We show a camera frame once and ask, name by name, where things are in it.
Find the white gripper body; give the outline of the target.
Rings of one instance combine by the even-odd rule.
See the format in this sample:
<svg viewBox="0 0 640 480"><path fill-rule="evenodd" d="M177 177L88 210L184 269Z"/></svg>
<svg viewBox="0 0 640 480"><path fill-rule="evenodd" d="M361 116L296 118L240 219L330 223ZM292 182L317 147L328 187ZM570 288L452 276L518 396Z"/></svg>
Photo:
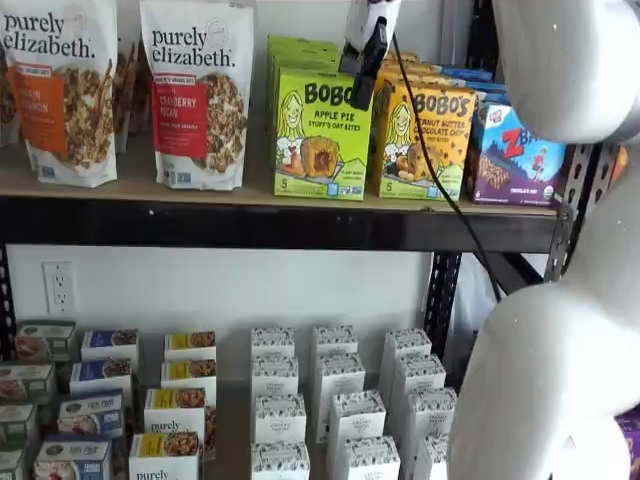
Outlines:
<svg viewBox="0 0 640 480"><path fill-rule="evenodd" d="M379 18L385 20L386 39L391 42L401 7L400 0L355 0L350 4L345 27L346 43L363 50L373 37Z"/></svg>

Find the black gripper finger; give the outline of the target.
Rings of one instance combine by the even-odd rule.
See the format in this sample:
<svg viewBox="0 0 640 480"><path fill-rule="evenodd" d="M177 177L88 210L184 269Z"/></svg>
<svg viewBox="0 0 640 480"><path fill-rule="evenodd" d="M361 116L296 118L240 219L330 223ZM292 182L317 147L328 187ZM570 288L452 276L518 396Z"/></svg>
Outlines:
<svg viewBox="0 0 640 480"><path fill-rule="evenodd" d="M349 42L344 44L341 52L339 71L341 73L358 73L360 71L360 52Z"/></svg>
<svg viewBox="0 0 640 480"><path fill-rule="evenodd" d="M379 16L363 49L356 53L355 47L350 47L351 70L354 77L350 99L352 107L356 109L369 108L376 77L387 50L387 20L385 17Z"/></svg>

